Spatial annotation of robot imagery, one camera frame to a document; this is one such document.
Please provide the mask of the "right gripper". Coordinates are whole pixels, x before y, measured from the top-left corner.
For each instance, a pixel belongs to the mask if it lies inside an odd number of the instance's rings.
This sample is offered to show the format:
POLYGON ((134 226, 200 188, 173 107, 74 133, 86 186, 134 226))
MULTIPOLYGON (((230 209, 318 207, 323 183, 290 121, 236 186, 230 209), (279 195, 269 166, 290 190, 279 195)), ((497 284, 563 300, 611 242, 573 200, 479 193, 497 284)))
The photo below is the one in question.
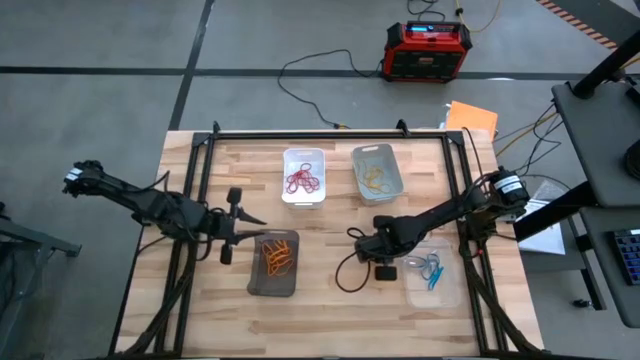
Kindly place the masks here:
POLYGON ((376 232, 356 238, 354 248, 361 263, 376 263, 374 277, 377 281, 395 281, 396 258, 409 254, 416 247, 416 218, 378 215, 373 219, 376 232))

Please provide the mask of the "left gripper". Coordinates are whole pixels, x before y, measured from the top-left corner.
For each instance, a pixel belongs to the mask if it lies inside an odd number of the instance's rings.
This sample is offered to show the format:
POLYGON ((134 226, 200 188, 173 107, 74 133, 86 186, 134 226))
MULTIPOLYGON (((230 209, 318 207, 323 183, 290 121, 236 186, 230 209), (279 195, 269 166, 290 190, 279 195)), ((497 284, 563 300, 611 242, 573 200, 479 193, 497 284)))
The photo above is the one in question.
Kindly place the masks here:
POLYGON ((203 258, 206 259, 212 248, 214 240, 223 240, 219 261, 224 265, 230 265, 233 257, 233 247, 238 245, 242 240, 263 235, 263 231, 235 231, 235 222, 240 220, 257 225, 266 225, 266 222, 249 215, 242 207, 239 206, 242 197, 242 189, 231 187, 227 202, 230 204, 228 211, 218 208, 211 211, 211 221, 206 238, 206 248, 203 258))

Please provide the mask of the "pile of coloured rubber bands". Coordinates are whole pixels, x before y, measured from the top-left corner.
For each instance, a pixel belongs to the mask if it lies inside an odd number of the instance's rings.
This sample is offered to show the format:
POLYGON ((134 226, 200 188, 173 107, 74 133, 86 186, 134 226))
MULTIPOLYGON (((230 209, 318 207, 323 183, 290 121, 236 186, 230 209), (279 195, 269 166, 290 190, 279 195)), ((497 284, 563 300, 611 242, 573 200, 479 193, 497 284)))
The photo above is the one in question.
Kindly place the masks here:
POLYGON ((366 167, 362 175, 362 182, 372 193, 388 193, 390 185, 384 182, 384 175, 385 172, 380 167, 366 167))

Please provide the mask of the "smoky transparent plastic basket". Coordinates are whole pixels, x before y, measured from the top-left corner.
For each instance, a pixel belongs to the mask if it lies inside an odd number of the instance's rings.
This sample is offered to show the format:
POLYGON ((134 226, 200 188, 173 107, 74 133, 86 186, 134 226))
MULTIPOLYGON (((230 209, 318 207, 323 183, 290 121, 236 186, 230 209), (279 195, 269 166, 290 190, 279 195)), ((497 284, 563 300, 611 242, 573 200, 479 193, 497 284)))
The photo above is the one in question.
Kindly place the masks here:
POLYGON ((253 263, 247 291, 250 295, 265 297, 290 297, 297 282, 299 235, 291 230, 266 230, 254 239, 253 263), (286 240, 292 249, 294 264, 284 276, 268 276, 262 244, 268 240, 286 240))

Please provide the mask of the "clear transparent plastic basket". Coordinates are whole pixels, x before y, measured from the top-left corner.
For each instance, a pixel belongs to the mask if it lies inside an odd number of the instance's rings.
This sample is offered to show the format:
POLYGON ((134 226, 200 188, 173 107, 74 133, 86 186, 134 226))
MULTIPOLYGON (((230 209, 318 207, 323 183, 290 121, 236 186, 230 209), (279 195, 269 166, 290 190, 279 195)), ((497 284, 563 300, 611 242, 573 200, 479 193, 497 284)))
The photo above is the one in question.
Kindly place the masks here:
POLYGON ((439 309, 457 307, 461 302, 459 263, 453 247, 447 239, 431 238, 421 242, 402 259, 402 276, 407 302, 417 309, 439 309), (422 268, 411 268, 405 264, 407 256, 425 258, 436 253, 444 267, 442 275, 433 291, 427 289, 427 281, 421 276, 422 268))

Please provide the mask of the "white plastic basket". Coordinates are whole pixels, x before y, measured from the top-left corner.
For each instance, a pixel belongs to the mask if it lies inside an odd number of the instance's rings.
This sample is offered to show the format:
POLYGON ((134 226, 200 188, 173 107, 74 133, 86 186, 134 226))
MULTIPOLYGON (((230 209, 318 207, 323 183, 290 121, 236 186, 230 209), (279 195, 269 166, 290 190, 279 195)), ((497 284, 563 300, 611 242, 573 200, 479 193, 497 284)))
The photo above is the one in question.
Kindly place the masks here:
POLYGON ((326 157, 320 148, 289 148, 283 153, 282 201, 295 209, 319 209, 326 199, 326 157), (285 191, 286 179, 297 172, 302 163, 311 163, 311 173, 320 181, 320 189, 306 193, 303 189, 295 194, 285 191))

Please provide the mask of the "orange paper folder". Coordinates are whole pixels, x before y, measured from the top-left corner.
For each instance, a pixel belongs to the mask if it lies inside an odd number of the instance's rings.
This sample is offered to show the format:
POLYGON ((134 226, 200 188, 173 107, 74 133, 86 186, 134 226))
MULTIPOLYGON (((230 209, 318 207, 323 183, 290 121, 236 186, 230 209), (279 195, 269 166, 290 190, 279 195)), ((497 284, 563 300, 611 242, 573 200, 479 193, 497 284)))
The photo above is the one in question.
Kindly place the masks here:
POLYGON ((449 106, 445 129, 486 130, 489 139, 494 140, 498 125, 498 114, 466 103, 452 101, 449 106))

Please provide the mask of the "large white paper sheet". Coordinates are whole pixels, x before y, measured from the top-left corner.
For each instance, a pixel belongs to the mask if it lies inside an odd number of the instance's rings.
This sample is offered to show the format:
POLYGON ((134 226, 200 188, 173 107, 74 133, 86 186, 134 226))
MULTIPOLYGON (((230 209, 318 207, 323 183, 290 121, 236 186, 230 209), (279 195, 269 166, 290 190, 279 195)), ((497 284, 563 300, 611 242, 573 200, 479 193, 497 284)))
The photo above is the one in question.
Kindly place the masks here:
MULTIPOLYGON (((500 221, 507 224, 514 224, 520 218, 535 212, 549 204, 549 201, 530 199, 525 205, 525 214, 517 217, 515 215, 505 215, 500 217, 500 221)), ((555 223, 543 231, 536 233, 524 240, 519 240, 519 249, 529 252, 547 253, 553 255, 566 255, 565 245, 562 238, 561 225, 555 223)))

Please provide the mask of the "black desk crossbar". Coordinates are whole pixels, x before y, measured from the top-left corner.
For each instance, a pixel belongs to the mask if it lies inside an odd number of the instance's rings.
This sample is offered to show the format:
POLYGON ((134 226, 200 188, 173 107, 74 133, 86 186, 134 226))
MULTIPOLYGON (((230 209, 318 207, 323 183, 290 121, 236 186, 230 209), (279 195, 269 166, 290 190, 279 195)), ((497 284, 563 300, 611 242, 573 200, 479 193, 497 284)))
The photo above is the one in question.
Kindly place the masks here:
POLYGON ((523 241, 576 214, 580 209, 597 204, 592 186, 586 181, 542 208, 520 218, 513 226, 515 237, 518 241, 523 241))

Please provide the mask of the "red portable power station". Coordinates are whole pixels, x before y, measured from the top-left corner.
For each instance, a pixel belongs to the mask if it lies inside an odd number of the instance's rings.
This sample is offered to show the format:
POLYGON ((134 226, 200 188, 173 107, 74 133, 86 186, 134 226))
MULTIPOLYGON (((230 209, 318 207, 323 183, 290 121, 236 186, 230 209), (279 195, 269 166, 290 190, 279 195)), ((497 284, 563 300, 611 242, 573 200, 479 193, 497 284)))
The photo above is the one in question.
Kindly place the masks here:
POLYGON ((387 29, 382 77, 389 81, 448 83, 472 48, 460 22, 408 21, 387 29))

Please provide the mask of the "grey metal cart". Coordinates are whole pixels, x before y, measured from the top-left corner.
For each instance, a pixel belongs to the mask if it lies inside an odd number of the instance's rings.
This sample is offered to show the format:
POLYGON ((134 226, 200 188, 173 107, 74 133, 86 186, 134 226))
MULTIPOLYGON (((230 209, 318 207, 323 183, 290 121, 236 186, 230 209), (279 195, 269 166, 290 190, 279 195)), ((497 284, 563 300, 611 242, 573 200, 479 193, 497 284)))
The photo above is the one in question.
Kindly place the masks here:
POLYGON ((22 302, 55 252, 77 257, 82 246, 15 223, 0 201, 0 360, 15 343, 22 302))

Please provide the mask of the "black computer keyboard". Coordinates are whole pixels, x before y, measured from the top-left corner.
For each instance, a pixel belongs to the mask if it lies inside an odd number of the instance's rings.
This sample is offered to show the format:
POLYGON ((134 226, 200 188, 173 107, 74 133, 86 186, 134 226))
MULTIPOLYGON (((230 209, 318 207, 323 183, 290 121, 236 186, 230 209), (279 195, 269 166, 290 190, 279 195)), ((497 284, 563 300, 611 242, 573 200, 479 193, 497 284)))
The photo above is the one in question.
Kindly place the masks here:
POLYGON ((624 280, 640 286, 640 229, 611 231, 609 244, 624 280))

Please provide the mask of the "black round desk object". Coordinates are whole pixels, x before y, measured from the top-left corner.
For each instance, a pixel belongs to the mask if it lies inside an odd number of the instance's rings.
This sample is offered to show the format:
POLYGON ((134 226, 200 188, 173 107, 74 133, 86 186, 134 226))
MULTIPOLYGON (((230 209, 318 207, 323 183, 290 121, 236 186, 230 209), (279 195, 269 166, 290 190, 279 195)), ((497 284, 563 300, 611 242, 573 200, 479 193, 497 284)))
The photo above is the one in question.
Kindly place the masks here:
POLYGON ((640 139, 626 150, 623 165, 629 176, 640 181, 640 139))

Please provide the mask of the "black desk pole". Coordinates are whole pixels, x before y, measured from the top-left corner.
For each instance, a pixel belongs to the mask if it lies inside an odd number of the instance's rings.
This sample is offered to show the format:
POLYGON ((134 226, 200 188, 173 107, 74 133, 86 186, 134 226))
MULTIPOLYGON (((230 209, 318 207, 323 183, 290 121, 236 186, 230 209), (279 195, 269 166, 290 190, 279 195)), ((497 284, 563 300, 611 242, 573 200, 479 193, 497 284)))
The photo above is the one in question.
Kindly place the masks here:
POLYGON ((625 40, 583 79, 571 86, 572 93, 581 99, 590 98, 594 90, 624 64, 640 52, 640 30, 625 40))

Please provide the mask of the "hazard striped floor strip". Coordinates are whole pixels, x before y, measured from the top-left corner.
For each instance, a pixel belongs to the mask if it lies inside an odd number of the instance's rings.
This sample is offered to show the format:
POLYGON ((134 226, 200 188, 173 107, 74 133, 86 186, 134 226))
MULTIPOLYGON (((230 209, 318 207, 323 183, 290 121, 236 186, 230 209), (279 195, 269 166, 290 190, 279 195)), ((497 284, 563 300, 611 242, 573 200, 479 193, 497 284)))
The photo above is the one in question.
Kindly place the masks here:
POLYGON ((609 50, 616 50, 640 30, 640 18, 612 0, 535 1, 609 50))

